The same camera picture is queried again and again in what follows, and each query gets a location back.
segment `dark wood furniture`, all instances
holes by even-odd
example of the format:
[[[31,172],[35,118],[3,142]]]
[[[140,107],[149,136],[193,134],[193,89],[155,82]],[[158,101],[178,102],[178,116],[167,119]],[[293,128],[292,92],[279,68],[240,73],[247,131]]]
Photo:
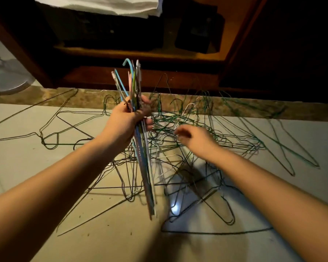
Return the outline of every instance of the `dark wood furniture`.
[[[110,71],[117,68],[126,80],[122,62],[128,57],[141,61],[145,91],[157,86],[157,91],[168,92],[166,73],[176,93],[208,90],[219,95],[223,90],[235,97],[328,102],[324,93],[304,93],[309,83],[328,77],[328,49],[320,42],[328,25],[322,24],[326,18],[320,3],[195,1],[217,5],[225,18],[219,52],[175,47],[175,20],[187,0],[164,0],[163,11],[172,16],[165,18],[163,48],[148,52],[65,47],[34,0],[0,0],[0,40],[47,88],[115,89]]]

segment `left hand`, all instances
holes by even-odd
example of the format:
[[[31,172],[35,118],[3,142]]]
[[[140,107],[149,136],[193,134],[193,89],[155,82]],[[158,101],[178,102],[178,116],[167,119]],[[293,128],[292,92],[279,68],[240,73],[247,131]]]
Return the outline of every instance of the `left hand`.
[[[117,154],[123,152],[130,144],[136,123],[152,114],[148,97],[142,95],[142,101],[145,105],[142,105],[142,108],[135,112],[129,112],[124,101],[117,105],[112,110],[104,130],[100,134],[100,138],[114,144]],[[146,118],[145,123],[147,131],[151,131],[153,129],[153,120]]]

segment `wooden shelf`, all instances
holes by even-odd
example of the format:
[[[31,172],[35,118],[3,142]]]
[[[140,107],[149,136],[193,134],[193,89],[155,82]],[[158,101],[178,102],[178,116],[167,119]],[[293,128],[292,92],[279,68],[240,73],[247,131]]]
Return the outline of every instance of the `wooden shelf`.
[[[175,39],[180,26],[180,18],[164,19],[164,44],[162,48],[155,48],[149,52],[122,51],[111,49],[87,49],[80,47],[55,46],[56,49],[75,56],[107,57],[123,59],[130,57],[139,60],[154,61],[225,61],[228,52],[255,0],[195,0],[200,3],[217,5],[218,13],[225,18],[225,25],[221,39],[220,51],[216,53],[197,53],[175,47]]]

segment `right hand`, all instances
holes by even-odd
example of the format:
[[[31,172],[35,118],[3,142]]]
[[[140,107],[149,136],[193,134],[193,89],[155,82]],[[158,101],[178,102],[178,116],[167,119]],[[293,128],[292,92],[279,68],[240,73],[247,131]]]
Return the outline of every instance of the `right hand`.
[[[181,125],[175,131],[177,139],[197,157],[211,162],[212,155],[220,148],[213,136],[202,127]]]

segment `floor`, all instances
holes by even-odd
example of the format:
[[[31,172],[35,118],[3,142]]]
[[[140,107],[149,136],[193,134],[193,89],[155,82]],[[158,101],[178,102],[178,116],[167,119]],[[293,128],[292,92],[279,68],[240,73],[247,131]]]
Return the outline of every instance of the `floor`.
[[[27,107],[29,106],[0,104],[0,121]],[[39,129],[57,110],[58,107],[53,106],[35,106],[5,120],[0,123],[0,139],[31,132],[39,133]],[[102,112],[102,110],[80,108],[63,108],[62,111],[77,111],[77,113],[59,114],[71,124],[91,118],[96,111]],[[200,121],[204,119],[207,117],[200,116]],[[103,129],[106,121],[107,116],[100,116],[78,128],[91,136],[96,136]],[[282,120],[284,128],[302,145],[301,148],[286,134],[278,121],[271,120],[280,142],[303,157],[301,159],[289,150],[285,150],[294,168],[293,177],[287,172],[287,169],[291,171],[291,168],[282,155],[280,146],[266,136],[275,138],[269,121],[261,118],[247,118],[247,121],[255,126],[250,126],[254,135],[275,155],[273,157],[268,150],[260,149],[250,160],[328,202],[328,122]],[[236,135],[244,134],[232,123],[246,130],[237,117],[216,117],[212,122],[216,131],[227,134],[227,129],[230,129]],[[42,132],[44,136],[48,136],[66,127],[61,119],[55,118]],[[82,138],[85,138],[84,134],[71,129],[59,135],[59,143],[73,144]],[[52,135],[46,139],[46,142],[54,144],[56,140],[56,135]],[[306,151],[320,167],[311,165],[311,162],[316,163]],[[0,141],[0,193],[26,180],[70,152],[72,152],[72,145],[59,145],[53,150],[46,149],[38,136]],[[165,155],[158,153],[156,157],[178,154],[177,150],[170,152]],[[157,183],[161,182],[159,176],[162,173],[166,178],[174,174],[173,169],[165,163],[159,164],[156,159],[153,159],[152,166]],[[201,175],[207,174],[204,173],[205,165],[201,160],[194,158],[194,167]],[[126,180],[125,166],[119,169]],[[203,186],[211,186],[213,183],[214,178],[206,179],[206,184]],[[121,182],[115,171],[110,172],[97,184],[99,187],[120,185]],[[143,193],[136,196],[134,202],[125,201],[106,211],[124,200],[121,189],[94,189],[66,217],[57,232],[51,235],[32,261],[302,261],[274,230],[234,234],[268,229],[270,224],[243,195],[233,189],[222,186],[207,199],[207,202],[225,220],[231,219],[231,212],[221,197],[229,202],[235,216],[235,223],[232,226],[222,222],[204,203],[194,205],[174,222],[162,224],[167,217],[168,204],[161,186],[156,187],[156,195],[158,218],[150,221]],[[175,195],[178,195],[179,203],[178,208],[175,210],[172,208],[173,212],[179,212],[184,206],[197,199],[192,191],[186,191],[184,200],[181,198],[182,193]],[[172,201],[173,198],[169,198],[171,206],[173,206]],[[161,233],[161,226],[164,231],[210,234]]]

